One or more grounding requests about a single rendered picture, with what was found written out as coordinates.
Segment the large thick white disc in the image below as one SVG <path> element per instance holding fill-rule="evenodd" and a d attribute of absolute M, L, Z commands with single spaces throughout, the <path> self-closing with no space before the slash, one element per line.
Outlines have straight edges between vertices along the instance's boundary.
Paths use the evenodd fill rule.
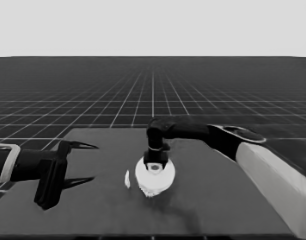
<path fill-rule="evenodd" d="M 141 158 L 135 167 L 135 177 L 140 189 L 157 191 L 162 193 L 169 189 L 174 182 L 176 169 L 171 160 L 165 169 L 162 169 L 160 163 L 149 163 L 149 170 L 146 170 L 144 158 Z"/>

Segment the small white toothed gear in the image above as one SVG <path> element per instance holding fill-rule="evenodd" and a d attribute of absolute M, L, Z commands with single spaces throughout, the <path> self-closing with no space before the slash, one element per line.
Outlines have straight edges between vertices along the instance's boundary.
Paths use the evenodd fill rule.
<path fill-rule="evenodd" d="M 147 189 L 141 189 L 141 191 L 143 192 L 145 197 L 148 197 L 148 198 L 152 198 L 152 197 L 158 196 L 160 194 L 157 191 L 149 191 Z"/>

